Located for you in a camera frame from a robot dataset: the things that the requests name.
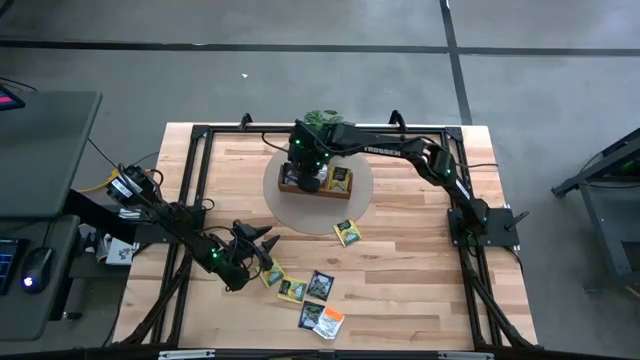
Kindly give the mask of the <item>backlit black keyboard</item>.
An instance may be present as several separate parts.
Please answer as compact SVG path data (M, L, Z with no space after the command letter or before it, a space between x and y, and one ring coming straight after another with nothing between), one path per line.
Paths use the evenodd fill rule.
M28 244L27 239L0 239L0 296L7 294L19 260Z

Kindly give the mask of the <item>green plant in white pot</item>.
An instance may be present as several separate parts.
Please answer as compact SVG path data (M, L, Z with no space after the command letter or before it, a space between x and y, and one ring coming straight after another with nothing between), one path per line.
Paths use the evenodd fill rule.
M312 110L307 112L303 120L315 127L321 127L324 124L336 124L344 121L344 117L336 110Z

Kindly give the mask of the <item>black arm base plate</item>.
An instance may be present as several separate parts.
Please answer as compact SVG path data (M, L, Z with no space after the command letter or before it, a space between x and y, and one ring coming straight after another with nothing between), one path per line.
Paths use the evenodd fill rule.
M461 209L447 213L451 242L456 247L513 247L520 244L517 224L530 214L515 216L510 208L489 208L488 215L478 219Z
M191 229L194 231L201 230L204 227L204 220L208 208L204 206L189 206L188 209L193 213L191 216L193 219ZM167 232L157 223L134 221L134 224L136 227L134 240L138 243L173 244L179 242L178 238Z

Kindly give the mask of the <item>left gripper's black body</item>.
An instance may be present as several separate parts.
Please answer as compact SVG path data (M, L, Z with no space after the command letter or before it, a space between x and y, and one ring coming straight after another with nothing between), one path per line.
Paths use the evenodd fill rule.
M245 238L244 225L248 223L234 222L231 228L233 240L230 250L225 254L225 265L219 267L219 277L225 282L227 291L241 290L251 279L246 260L256 258L258 260L258 273L262 269L269 270L273 265L273 259L269 253L261 253L258 249L258 240Z

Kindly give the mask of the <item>wooden compartment tea box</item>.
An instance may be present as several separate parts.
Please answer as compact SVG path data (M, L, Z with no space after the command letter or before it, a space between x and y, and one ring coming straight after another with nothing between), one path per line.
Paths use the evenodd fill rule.
M350 182L350 187L349 187L349 192L348 193L330 191L327 188L327 185L328 185L328 182L329 182L329 180L328 180L329 171L330 171L330 169L332 167L335 167L335 166L330 166L328 168L328 176L327 176L326 182L324 184L321 184L319 191L315 192L315 193L307 193L307 192L304 192L304 191L300 190L297 185L296 186L283 185L281 183L281 180L282 180L282 165L281 165L280 170L279 170L279 177L278 177L277 187L281 192L285 192L285 193L311 195L311 196L324 197L324 198L350 199L351 198L351 194L352 194L352 190L353 190L353 178L354 178L353 172L351 171L351 182Z

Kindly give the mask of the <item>black computer mouse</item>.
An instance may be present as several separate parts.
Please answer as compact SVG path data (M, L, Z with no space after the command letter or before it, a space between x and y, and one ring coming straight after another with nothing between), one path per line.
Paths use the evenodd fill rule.
M31 250L21 267L21 287L27 294L41 293L50 281L54 250L37 247Z

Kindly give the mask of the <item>black aluminium table frame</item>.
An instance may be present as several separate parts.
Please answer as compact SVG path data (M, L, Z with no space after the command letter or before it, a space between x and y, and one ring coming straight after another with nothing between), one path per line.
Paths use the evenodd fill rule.
M445 192L405 161L369 156L373 197L356 222L363 240L343 247L333 232L306 235L276 218L262 188L287 130L276 123L170 123L158 160L162 190L171 200L181 192L194 195L202 177L202 195L215 203L207 225L239 219L269 226L279 237L274 256L289 276L334 276L328 304L345 317L336 338L300 328L300 305L280 299L262 281L229 292L198 266L159 319L161 338L181 348L388 351L469 350L474 329L489 339L494 323L465 288Z

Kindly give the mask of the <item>green yellow tea packet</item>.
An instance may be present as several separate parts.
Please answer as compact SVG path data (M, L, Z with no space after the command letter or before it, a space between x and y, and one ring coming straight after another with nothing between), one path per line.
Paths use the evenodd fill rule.
M333 229L343 247L348 247L362 239L361 233L352 219L337 223Z
M327 188L330 191L348 193L351 182L351 170L335 166L329 171Z
M276 259L273 260L273 265L269 270L262 269L259 274L260 279L267 288L273 286L285 276L285 271Z
M277 297L294 303L302 303L306 294L308 283L299 279L285 276L280 283Z

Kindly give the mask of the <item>round grey placemat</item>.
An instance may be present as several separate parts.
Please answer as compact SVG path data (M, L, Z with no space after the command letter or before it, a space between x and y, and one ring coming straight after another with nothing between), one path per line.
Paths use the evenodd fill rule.
M303 234L326 235L333 226L346 220L358 220L367 211L374 191L371 166L362 154L334 157L331 165L353 171L352 192L349 199L321 197L314 194L282 192L277 181L286 153L276 150L266 165L263 176L263 195L272 214L286 227Z

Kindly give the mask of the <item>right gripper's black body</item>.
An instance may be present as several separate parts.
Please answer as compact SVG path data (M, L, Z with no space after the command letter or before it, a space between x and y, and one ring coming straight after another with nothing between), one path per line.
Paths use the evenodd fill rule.
M297 186L307 193L318 192L322 183L319 174L326 168L329 154L321 150L288 151L288 161L297 173Z

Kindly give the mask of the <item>white metal bracket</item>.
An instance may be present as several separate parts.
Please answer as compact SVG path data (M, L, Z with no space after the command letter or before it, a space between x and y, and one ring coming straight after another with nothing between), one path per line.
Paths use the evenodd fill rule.
M211 360L215 357L214 349L180 349L161 351L157 360Z

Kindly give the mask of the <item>black metal cart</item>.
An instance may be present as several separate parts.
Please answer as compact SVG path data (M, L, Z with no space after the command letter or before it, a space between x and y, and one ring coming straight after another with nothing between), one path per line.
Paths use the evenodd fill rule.
M585 291L640 286L640 127L596 153L553 187L557 198L580 192L607 274Z

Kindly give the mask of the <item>small white box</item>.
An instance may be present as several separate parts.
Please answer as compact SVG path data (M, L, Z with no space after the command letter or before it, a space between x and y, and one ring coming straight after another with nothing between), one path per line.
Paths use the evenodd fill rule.
M111 238L108 241L105 263L112 266L130 266L138 248L138 243L129 244L117 238Z

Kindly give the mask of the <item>grey office desk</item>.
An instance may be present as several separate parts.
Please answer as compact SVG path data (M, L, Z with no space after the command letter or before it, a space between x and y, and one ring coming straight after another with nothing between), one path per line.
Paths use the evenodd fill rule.
M0 111L0 240L25 239L27 246L0 295L0 342L38 339L56 307L80 223L63 209L102 102L99 92L26 92L20 98L23 108ZM50 280L29 294L20 271L39 247L52 250Z

